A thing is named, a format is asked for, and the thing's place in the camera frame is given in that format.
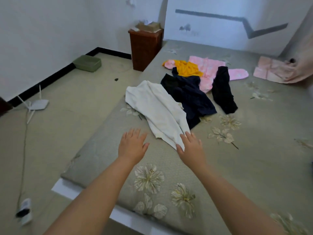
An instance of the cardboard box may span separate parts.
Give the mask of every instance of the cardboard box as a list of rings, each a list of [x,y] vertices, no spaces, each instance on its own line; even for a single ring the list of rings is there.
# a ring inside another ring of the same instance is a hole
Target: cardboard box
[[[152,22],[149,25],[145,25],[143,22],[139,22],[138,25],[136,25],[136,28],[143,31],[154,33],[161,29],[161,26],[158,22]]]

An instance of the tile floor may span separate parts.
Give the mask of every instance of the tile floor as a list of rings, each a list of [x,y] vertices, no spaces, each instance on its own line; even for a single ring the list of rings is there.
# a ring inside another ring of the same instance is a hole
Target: tile floor
[[[27,130],[22,200],[32,199],[34,219],[24,227],[14,214],[21,183],[26,109],[20,105],[0,118],[1,234],[40,235],[58,217],[70,200],[51,188],[123,97],[126,87],[133,85],[141,74],[132,69],[131,60],[96,56],[102,60],[102,67],[96,72],[75,69],[42,91],[43,99],[50,103],[34,114]],[[139,233],[110,220],[104,234]]]

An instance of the white garment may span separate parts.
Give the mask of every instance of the white garment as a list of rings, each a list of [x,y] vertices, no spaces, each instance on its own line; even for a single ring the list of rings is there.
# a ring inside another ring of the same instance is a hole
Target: white garment
[[[182,103],[176,102],[162,85],[149,81],[137,87],[127,87],[125,101],[143,114],[156,138],[162,138],[176,149],[179,144],[184,150],[180,134],[190,132]]]

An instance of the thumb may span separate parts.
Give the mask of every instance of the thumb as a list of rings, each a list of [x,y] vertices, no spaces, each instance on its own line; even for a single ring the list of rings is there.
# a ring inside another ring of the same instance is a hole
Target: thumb
[[[179,144],[176,144],[176,150],[180,157],[184,154],[184,151],[182,150],[182,147]]]
[[[148,147],[149,147],[150,143],[146,142],[143,146],[142,146],[142,149],[143,149],[143,153],[145,154],[146,151],[148,150]]]

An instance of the hand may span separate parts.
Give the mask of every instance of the hand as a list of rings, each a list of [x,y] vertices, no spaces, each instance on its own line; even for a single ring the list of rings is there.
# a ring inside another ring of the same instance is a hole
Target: hand
[[[134,165],[141,161],[149,146],[149,143],[143,145],[147,133],[140,136],[139,134],[140,129],[130,129],[129,132],[125,132],[118,147],[118,156],[129,159]]]
[[[193,172],[199,169],[200,167],[206,166],[207,162],[205,160],[205,154],[202,148],[202,142],[200,139],[194,135],[194,133],[185,132],[186,136],[181,134],[182,142],[185,145],[185,151],[182,150],[182,147],[176,144],[177,153]]]

